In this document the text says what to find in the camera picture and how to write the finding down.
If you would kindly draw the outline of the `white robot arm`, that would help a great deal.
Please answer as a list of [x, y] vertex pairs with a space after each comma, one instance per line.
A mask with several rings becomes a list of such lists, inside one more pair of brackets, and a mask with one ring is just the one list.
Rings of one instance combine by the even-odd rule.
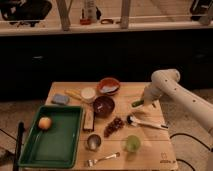
[[144, 88], [144, 105], [150, 105], [167, 94], [175, 102], [191, 112], [195, 120], [213, 138], [213, 104], [190, 92], [179, 84], [180, 73], [176, 69], [154, 71], [151, 82]]

